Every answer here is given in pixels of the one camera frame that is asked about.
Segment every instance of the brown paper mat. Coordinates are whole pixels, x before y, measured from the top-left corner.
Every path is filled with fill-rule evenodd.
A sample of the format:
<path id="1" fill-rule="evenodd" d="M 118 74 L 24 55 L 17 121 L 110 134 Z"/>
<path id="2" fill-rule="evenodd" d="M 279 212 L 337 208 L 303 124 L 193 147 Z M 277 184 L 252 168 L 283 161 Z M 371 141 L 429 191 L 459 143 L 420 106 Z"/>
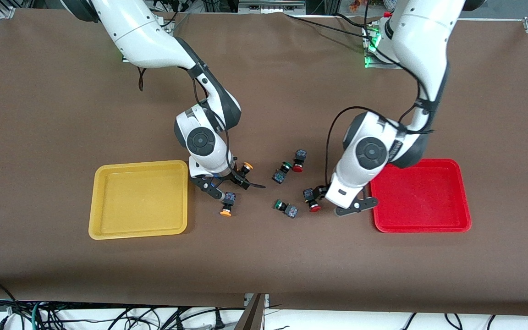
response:
<path id="1" fill-rule="evenodd" d="M 333 18 L 324 23 L 355 31 Z M 138 72 L 100 24 L 17 10 L 0 22 L 0 282 L 20 299 L 241 305 L 266 292 L 284 308 L 528 314 L 528 35 L 519 22 L 460 21 L 452 73 L 426 157 L 461 166 L 465 234 L 383 234 L 369 212 L 316 214 L 335 114 L 364 105 L 398 118 L 415 96 L 400 70 L 364 69 L 360 40 L 273 15 L 193 15 L 180 36 L 237 98 L 231 150 L 265 190 L 237 192 L 234 216 L 195 190 L 178 236 L 88 237 L 95 170 L 188 159 L 172 133 L 195 103 L 176 68 Z M 355 113 L 331 142 L 332 165 Z M 296 149 L 303 173 L 270 180 Z M 290 220 L 277 198 L 301 207 Z"/>

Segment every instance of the red tray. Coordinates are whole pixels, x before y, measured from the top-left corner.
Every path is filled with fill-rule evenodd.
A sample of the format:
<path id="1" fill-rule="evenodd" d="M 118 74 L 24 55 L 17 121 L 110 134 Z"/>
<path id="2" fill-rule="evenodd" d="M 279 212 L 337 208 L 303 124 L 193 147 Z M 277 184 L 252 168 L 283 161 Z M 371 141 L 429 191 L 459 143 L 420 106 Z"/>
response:
<path id="1" fill-rule="evenodd" d="M 422 159 L 399 169 L 387 165 L 370 182 L 374 223 L 381 232 L 464 232 L 472 226 L 459 165 Z"/>

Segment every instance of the power cord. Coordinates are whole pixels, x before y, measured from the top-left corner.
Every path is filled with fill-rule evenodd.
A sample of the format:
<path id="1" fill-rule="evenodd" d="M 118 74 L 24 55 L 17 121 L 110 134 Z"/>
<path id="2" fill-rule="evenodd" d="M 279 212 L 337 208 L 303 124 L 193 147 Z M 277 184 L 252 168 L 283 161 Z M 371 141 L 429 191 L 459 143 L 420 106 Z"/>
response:
<path id="1" fill-rule="evenodd" d="M 178 15 L 178 12 L 174 12 L 174 15 L 172 15 L 172 17 L 166 22 L 164 23 L 163 25 L 160 25 L 160 27 L 166 27 L 168 24 L 172 23 L 174 21 L 174 19 L 176 19 L 176 16 Z"/>
<path id="2" fill-rule="evenodd" d="M 411 317 L 409 317 L 409 320 L 407 321 L 407 324 L 401 330 L 408 330 L 409 326 L 411 326 L 411 322 L 413 321 L 413 318 L 415 318 L 416 315 L 417 315 L 417 313 L 412 313 Z"/>
<path id="3" fill-rule="evenodd" d="M 220 309 L 215 307 L 215 330 L 220 330 L 226 327 L 226 324 L 221 319 Z"/>
<path id="4" fill-rule="evenodd" d="M 138 67 L 138 72 L 140 73 L 140 79 L 138 79 L 138 89 L 140 90 L 140 92 L 144 92 L 144 73 L 146 72 L 146 69 L 142 69 L 140 67 Z"/>
<path id="5" fill-rule="evenodd" d="M 201 102 L 199 102 L 199 97 L 197 96 L 197 84 L 195 83 L 195 79 L 192 80 L 192 88 L 193 88 L 193 91 L 195 92 L 195 100 L 197 101 L 197 104 L 201 104 Z M 205 92 L 205 96 L 207 96 L 207 91 L 205 90 L 205 88 L 203 88 L 203 91 Z M 250 186 L 254 187 L 254 188 L 260 188 L 260 189 L 264 189 L 266 188 L 266 186 L 263 186 L 262 184 L 257 184 L 257 183 L 252 183 L 250 181 L 248 181 L 246 178 L 243 178 L 241 176 L 239 176 L 237 174 L 237 172 L 235 171 L 235 169 L 232 168 L 231 166 L 231 162 L 229 161 L 229 133 L 228 133 L 228 130 L 227 130 L 227 127 L 226 127 L 226 124 L 224 124 L 224 121 L 221 119 L 221 117 L 215 113 L 215 111 L 211 110 L 211 113 L 213 115 L 215 115 L 215 117 L 217 118 L 217 120 L 220 122 L 221 124 L 221 127 L 223 128 L 224 132 L 225 132 L 225 160 L 227 162 L 227 165 L 228 165 L 228 169 L 231 171 L 233 177 L 240 181 L 240 182 L 245 182 L 247 184 L 249 184 Z"/>
<path id="6" fill-rule="evenodd" d="M 9 318 L 9 316 L 4 317 L 4 319 L 1 320 L 1 322 L 0 322 L 0 330 L 4 330 L 4 328 L 6 327 L 6 322 L 7 322 L 8 318 Z"/>
<path id="7" fill-rule="evenodd" d="M 457 320 L 457 325 L 451 322 L 447 313 L 445 313 L 444 316 L 445 316 L 445 320 L 448 321 L 449 325 L 453 326 L 453 328 L 455 328 L 456 330 L 463 330 L 462 322 L 456 313 L 453 313 L 453 316 L 455 316 L 455 319 Z"/>
<path id="8" fill-rule="evenodd" d="M 13 306 L 16 307 L 16 313 L 23 317 L 22 312 L 25 313 L 27 311 L 27 309 L 23 309 L 23 308 L 21 308 L 19 306 L 19 303 L 17 302 L 17 299 L 11 294 L 11 292 L 9 290 L 7 290 L 7 288 L 5 286 L 0 284 L 0 289 L 2 289 L 5 292 L 5 294 L 8 295 L 8 297 L 12 300 Z"/>
<path id="9" fill-rule="evenodd" d="M 243 311 L 243 308 L 214 308 L 214 309 L 207 309 L 207 311 L 201 311 L 201 312 L 198 312 L 198 313 L 195 313 L 195 314 L 191 314 L 188 317 L 182 318 L 180 321 L 177 320 L 176 324 L 174 324 L 173 326 L 171 326 L 167 330 L 173 330 L 175 326 L 178 326 L 178 324 L 180 324 L 182 326 L 182 323 L 184 321 L 186 321 L 187 319 L 189 319 L 189 318 L 197 317 L 199 315 L 203 315 L 203 314 L 206 314 L 206 313 L 211 313 L 211 312 L 214 312 L 214 311 Z"/>
<path id="10" fill-rule="evenodd" d="M 496 315 L 492 315 L 490 319 L 488 319 L 488 324 L 486 324 L 486 330 L 490 330 L 490 325 L 492 324 L 492 321 L 494 321 L 494 318 Z"/>
<path id="11" fill-rule="evenodd" d="M 342 29 L 338 29 L 337 27 L 330 27 L 329 25 L 323 25 L 323 24 L 321 24 L 321 23 L 317 23 L 317 22 L 314 22 L 314 21 L 309 21 L 309 20 L 304 19 L 304 18 L 301 18 L 301 17 L 295 17 L 295 16 L 291 16 L 291 15 L 287 15 L 287 16 L 290 17 L 290 18 L 292 18 L 292 19 L 296 19 L 297 21 L 302 21 L 302 22 L 305 22 L 305 23 L 309 23 L 309 24 L 317 25 L 318 27 L 323 27 L 323 28 L 325 28 L 325 29 L 329 29 L 329 30 L 333 30 L 333 31 L 338 31 L 338 32 L 343 32 L 343 33 L 348 34 L 348 35 L 359 36 L 360 38 L 364 38 L 363 35 L 358 34 L 358 33 L 350 32 L 350 31 L 345 31 L 345 30 L 342 30 Z"/>
<path id="12" fill-rule="evenodd" d="M 341 14 L 341 13 L 335 13 L 334 16 L 336 17 L 341 17 L 343 19 L 346 20 L 346 22 L 350 23 L 351 25 L 354 25 L 355 27 L 358 27 L 358 28 L 363 28 L 364 31 L 365 31 L 365 35 L 360 35 L 358 33 L 353 33 L 353 32 L 349 32 L 349 31 L 345 31 L 345 30 L 342 30 L 342 29 L 338 29 L 338 28 L 335 28 L 335 27 L 329 27 L 328 25 L 323 25 L 321 23 L 316 23 L 316 22 L 313 22 L 313 21 L 309 21 L 309 20 L 306 20 L 306 19 L 302 19 L 300 17 L 294 17 L 294 16 L 291 16 L 291 15 L 287 15 L 288 17 L 291 17 L 293 19 L 296 19 L 298 21 L 302 21 L 302 22 L 306 22 L 306 23 L 309 23 L 309 24 L 313 24 L 313 25 L 317 25 L 318 27 L 323 27 L 323 28 L 327 28 L 327 29 L 331 29 L 331 30 L 334 30 L 334 31 L 338 31 L 338 32 L 343 32 L 343 33 L 346 33 L 348 35 L 353 35 L 353 36 L 358 36 L 360 38 L 363 38 L 363 39 L 367 39 L 369 40 L 370 44 L 376 49 L 376 52 L 378 54 L 380 54 L 382 57 L 386 58 L 388 61 L 390 61 L 391 63 L 393 63 L 394 65 L 400 67 L 401 69 L 403 69 L 404 71 L 406 71 L 406 73 L 408 73 L 409 75 L 411 75 L 415 81 L 417 81 L 417 97 L 416 99 L 419 98 L 419 96 L 421 96 L 421 89 L 420 87 L 423 87 L 423 91 L 425 92 L 427 98 L 429 99 L 429 94 L 427 92 L 427 88 L 425 88 L 425 84 L 423 83 L 423 81 L 421 81 L 421 79 L 419 79 L 419 77 L 417 77 L 417 75 L 415 75 L 415 73 L 413 73 L 412 71 L 410 71 L 409 69 L 407 69 L 404 65 L 394 61 L 392 58 L 390 58 L 388 55 L 384 54 L 383 52 L 381 52 L 377 47 L 376 45 L 373 43 L 372 41 L 372 38 L 369 37 L 369 33 L 368 33 L 368 29 L 367 29 L 367 21 L 368 21 L 368 4 L 369 4 L 369 1 L 366 2 L 366 5 L 365 5 L 365 10 L 364 10 L 364 24 L 359 24 L 359 23 L 356 23 L 352 20 L 350 20 L 347 16 Z M 407 111 L 405 111 L 401 117 L 399 118 L 398 122 L 402 122 L 402 119 L 404 119 L 404 117 L 406 115 L 408 115 L 413 109 L 415 108 L 415 104 L 413 103 L 413 105 L 411 107 L 409 107 L 409 109 Z"/>

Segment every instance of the plastic tray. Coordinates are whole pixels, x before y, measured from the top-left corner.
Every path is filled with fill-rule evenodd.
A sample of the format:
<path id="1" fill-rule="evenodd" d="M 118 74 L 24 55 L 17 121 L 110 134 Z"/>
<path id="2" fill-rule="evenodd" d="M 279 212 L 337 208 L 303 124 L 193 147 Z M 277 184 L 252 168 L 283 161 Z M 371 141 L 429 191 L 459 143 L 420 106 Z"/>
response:
<path id="1" fill-rule="evenodd" d="M 472 220 L 459 165 L 422 159 L 408 169 L 387 165 L 370 182 L 374 223 L 381 232 L 464 232 Z"/>
<path id="2" fill-rule="evenodd" d="M 100 167 L 88 234 L 94 240 L 180 234 L 187 227 L 187 180 L 180 160 Z"/>

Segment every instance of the table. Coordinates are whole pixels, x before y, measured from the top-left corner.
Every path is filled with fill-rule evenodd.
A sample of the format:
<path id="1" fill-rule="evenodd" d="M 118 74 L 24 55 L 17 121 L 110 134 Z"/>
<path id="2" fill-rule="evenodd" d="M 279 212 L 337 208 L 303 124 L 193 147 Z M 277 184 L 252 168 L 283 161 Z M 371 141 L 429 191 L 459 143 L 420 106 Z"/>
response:
<path id="1" fill-rule="evenodd" d="M 354 31 L 342 20 L 318 19 Z M 355 36 L 280 13 L 191 15 L 183 37 L 237 98 L 231 150 L 255 166 L 234 216 L 191 189 L 184 234 L 88 237 L 101 165 L 188 159 L 175 116 L 194 104 L 188 75 L 138 71 L 99 24 L 18 9 L 0 22 L 0 282 L 19 299 L 528 315 L 528 35 L 519 22 L 460 21 L 426 157 L 459 163 L 473 225 L 465 234 L 383 234 L 369 212 L 337 218 L 321 184 L 335 114 L 364 105 L 398 117 L 415 96 L 404 71 L 364 69 Z M 335 127 L 330 163 L 354 113 Z M 303 173 L 270 180 L 296 149 Z M 301 206 L 290 220 L 277 198 Z"/>

